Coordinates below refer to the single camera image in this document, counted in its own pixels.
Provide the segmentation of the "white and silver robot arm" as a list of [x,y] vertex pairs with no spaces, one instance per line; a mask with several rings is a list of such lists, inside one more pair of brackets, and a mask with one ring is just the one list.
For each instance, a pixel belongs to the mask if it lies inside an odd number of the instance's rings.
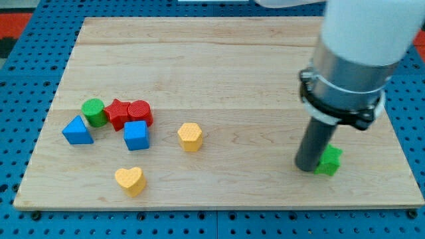
[[424,0],[330,0],[313,56],[300,70],[310,128],[366,130],[384,86],[424,24]]

